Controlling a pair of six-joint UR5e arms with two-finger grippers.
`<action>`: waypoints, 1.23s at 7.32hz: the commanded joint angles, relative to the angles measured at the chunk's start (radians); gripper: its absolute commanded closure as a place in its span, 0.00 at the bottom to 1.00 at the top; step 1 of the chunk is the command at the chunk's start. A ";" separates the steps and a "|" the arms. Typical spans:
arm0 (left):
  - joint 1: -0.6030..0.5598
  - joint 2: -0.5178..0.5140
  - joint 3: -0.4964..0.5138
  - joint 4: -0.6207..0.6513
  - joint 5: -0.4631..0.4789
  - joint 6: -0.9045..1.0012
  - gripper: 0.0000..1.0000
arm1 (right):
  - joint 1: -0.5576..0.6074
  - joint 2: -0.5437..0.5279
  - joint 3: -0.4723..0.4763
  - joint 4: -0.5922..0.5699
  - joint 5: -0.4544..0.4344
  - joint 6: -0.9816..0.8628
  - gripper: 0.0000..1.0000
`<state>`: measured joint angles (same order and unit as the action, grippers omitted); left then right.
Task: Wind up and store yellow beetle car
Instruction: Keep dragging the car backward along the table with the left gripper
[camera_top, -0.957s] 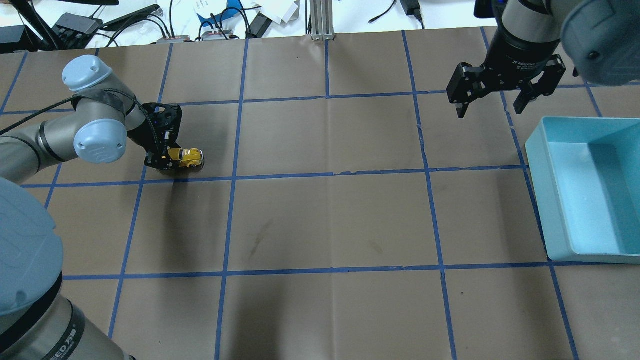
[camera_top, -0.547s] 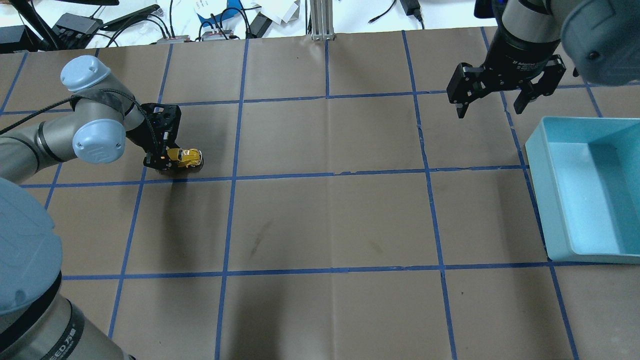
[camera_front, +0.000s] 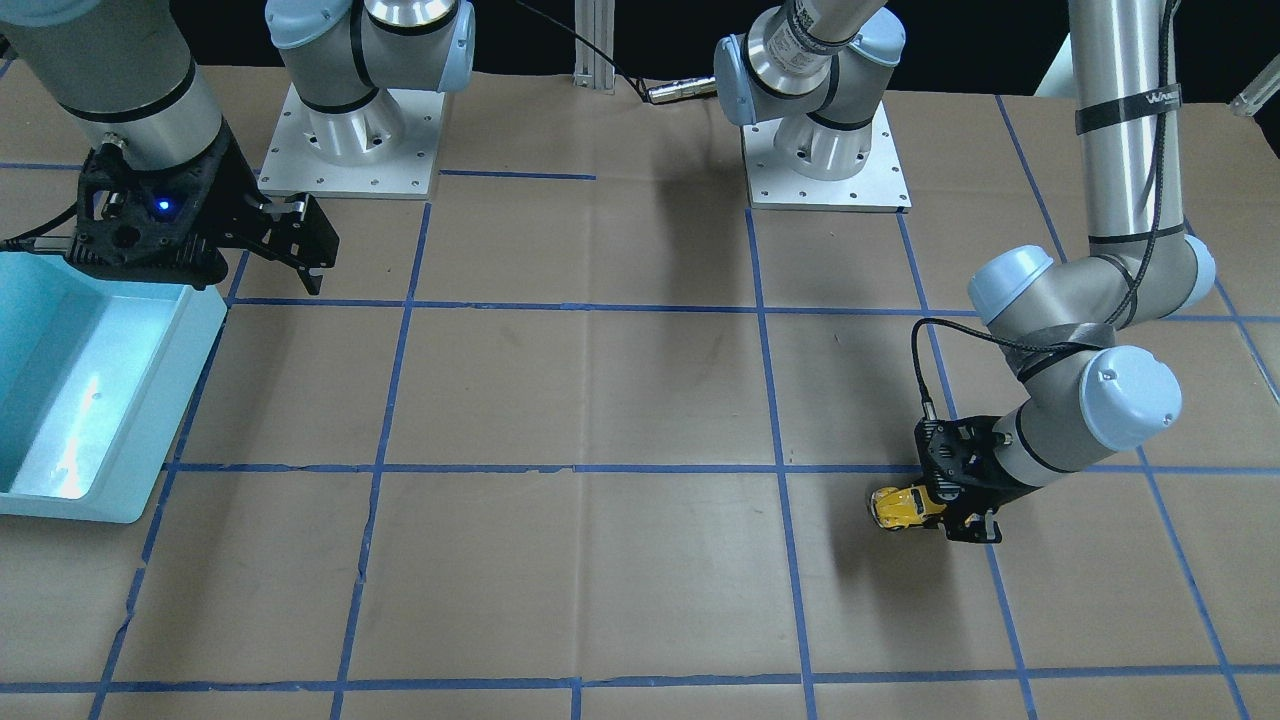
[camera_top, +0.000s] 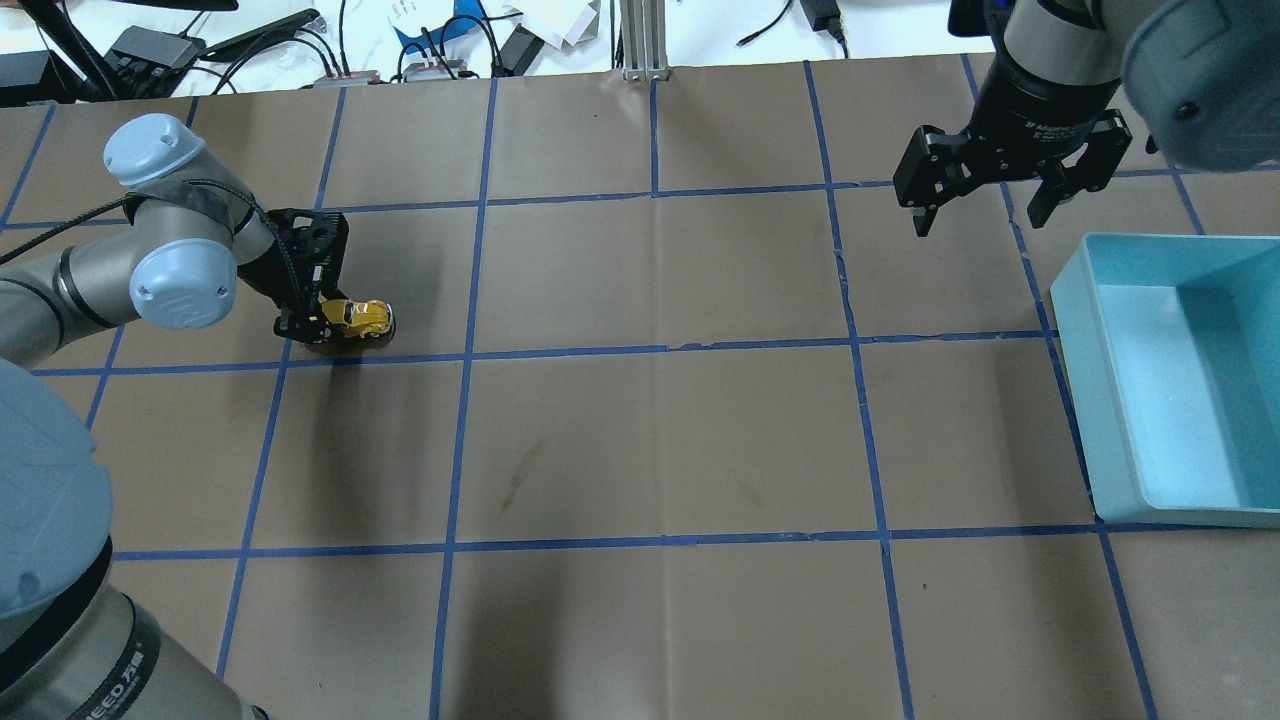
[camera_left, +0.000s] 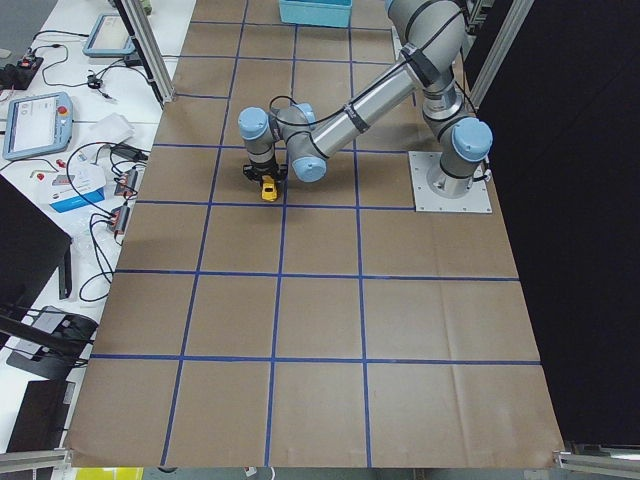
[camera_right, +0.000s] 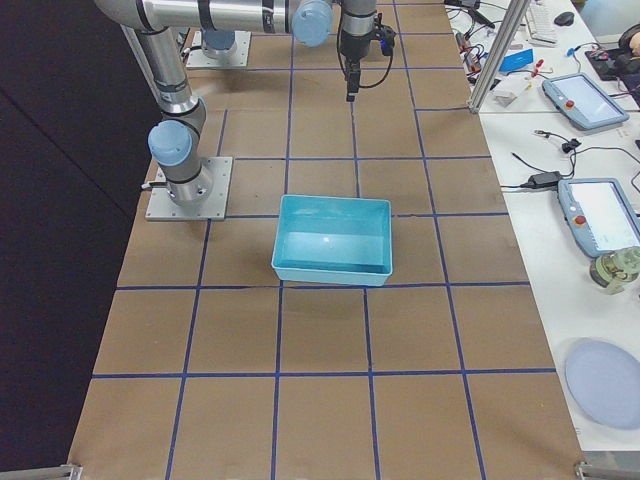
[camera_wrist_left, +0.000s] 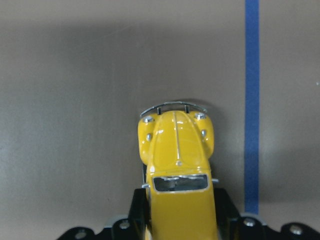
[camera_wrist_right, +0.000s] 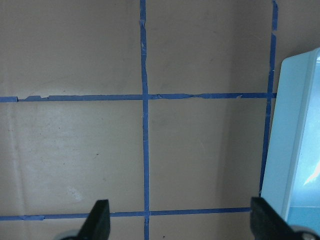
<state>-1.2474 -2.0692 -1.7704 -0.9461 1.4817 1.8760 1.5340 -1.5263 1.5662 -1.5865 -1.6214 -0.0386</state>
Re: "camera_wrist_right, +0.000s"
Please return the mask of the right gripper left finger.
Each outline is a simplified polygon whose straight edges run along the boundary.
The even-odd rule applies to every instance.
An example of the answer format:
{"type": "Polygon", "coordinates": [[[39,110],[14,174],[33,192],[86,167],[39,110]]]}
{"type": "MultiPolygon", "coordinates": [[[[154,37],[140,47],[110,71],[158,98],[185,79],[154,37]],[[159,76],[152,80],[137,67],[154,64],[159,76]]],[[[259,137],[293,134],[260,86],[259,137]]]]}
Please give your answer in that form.
{"type": "Polygon", "coordinates": [[[57,240],[108,240],[111,233],[110,205],[108,199],[97,200],[76,235],[57,240]]]}

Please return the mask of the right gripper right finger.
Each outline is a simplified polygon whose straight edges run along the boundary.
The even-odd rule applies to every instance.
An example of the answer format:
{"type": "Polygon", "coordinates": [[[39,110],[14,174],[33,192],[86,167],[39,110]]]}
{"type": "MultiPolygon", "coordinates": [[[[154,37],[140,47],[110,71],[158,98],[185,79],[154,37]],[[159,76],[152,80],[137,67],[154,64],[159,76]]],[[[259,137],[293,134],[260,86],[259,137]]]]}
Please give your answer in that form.
{"type": "Polygon", "coordinates": [[[294,230],[262,197],[250,200],[250,230],[256,240],[318,240],[312,230],[294,230]]]}

